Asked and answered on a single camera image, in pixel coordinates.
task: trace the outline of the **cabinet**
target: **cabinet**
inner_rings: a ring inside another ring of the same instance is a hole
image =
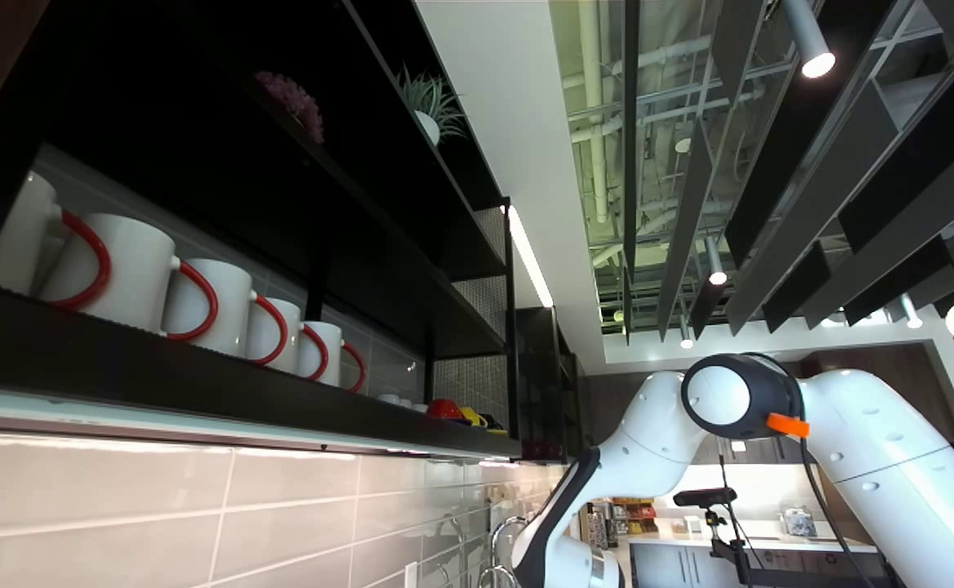
[[[52,0],[0,88],[0,221],[52,145],[304,285],[307,316],[337,303],[427,362],[509,353],[455,286],[509,279],[506,221],[492,237],[477,224],[500,192],[473,139],[424,139],[393,81],[403,64],[443,76],[409,0]],[[321,100],[324,145],[254,86],[258,70]],[[5,290],[0,391],[516,455],[513,438]]]
[[[633,546],[636,588],[737,588],[734,565],[711,558],[710,546]]]
[[[581,443],[575,356],[553,310],[516,310],[516,427],[532,457],[563,457]]]

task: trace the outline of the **white mug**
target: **white mug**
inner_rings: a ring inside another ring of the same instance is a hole
[[[279,329],[283,329],[283,316],[279,315],[279,306],[270,306],[270,299],[252,290],[247,271],[219,258],[190,258],[190,265],[214,285],[215,303],[207,303],[207,290],[195,286],[195,282],[176,279],[169,285],[164,329],[169,332],[199,329],[207,322],[208,306],[215,306],[214,322],[190,344],[226,356],[244,356],[252,303],[268,310]]]
[[[0,224],[0,286],[31,297],[36,290],[45,236],[59,236],[59,204],[45,176],[31,174]]]
[[[283,297],[268,297],[268,303],[279,310],[252,306],[247,315],[247,350],[244,356],[282,370],[282,374],[298,374],[298,329],[301,329],[301,306],[283,299]]]
[[[111,213],[84,218],[62,213],[62,221],[76,237],[67,242],[38,290],[56,306],[159,332],[169,271],[214,290],[203,274],[180,265],[174,237],[147,221]]]
[[[343,326],[326,321],[304,321],[301,345],[301,375],[324,385],[343,385],[343,353],[356,362],[356,382],[350,391],[361,391],[367,382],[367,360],[343,340]]]

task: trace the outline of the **wall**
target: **wall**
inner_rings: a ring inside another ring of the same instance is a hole
[[[0,433],[0,588],[477,584],[486,498],[547,468]]]

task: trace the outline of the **red mug handle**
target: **red mug handle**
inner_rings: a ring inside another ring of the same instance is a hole
[[[276,362],[276,356],[288,344],[288,321],[282,316],[282,310],[265,294],[254,294],[254,306],[262,306],[265,315],[270,315],[270,321],[279,322],[279,345],[268,356],[252,360],[258,366],[268,366],[268,362]]]
[[[350,391],[361,396],[361,389],[367,385],[367,375],[368,375],[367,360],[363,360],[361,350],[350,345],[350,344],[343,344],[343,353],[348,353],[348,356],[354,360],[354,366],[356,366],[356,382],[350,385]]]
[[[87,306],[96,297],[103,297],[108,290],[108,285],[111,285],[111,252],[108,252],[105,237],[99,237],[92,233],[92,224],[84,224],[78,217],[72,217],[67,210],[62,210],[62,224],[72,236],[78,236],[87,244],[87,252],[96,254],[96,279],[87,282],[84,290],[70,294],[62,299],[52,299],[52,306],[81,310],[81,306]]]
[[[215,322],[215,316],[219,316],[219,297],[215,297],[214,282],[208,282],[203,271],[195,271],[194,265],[180,261],[176,271],[180,271],[188,282],[194,282],[194,285],[203,290],[207,303],[208,303],[208,315],[203,316],[199,326],[182,329],[182,332],[166,332],[169,340],[182,340],[182,344],[190,344],[190,340],[195,340],[195,336],[203,336],[203,332],[214,329],[214,322]]]
[[[324,345],[321,332],[312,329],[307,322],[301,326],[301,336],[307,336],[318,345],[318,370],[312,375],[304,375],[304,380],[318,382],[326,370],[326,345]]]

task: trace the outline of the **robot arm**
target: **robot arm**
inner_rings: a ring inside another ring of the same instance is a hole
[[[650,375],[622,427],[594,449],[513,546],[523,584],[622,584],[611,553],[565,537],[599,498],[665,498],[705,431],[808,433],[906,584],[954,584],[954,449],[882,380],[856,370],[790,380],[761,356],[710,356]]]

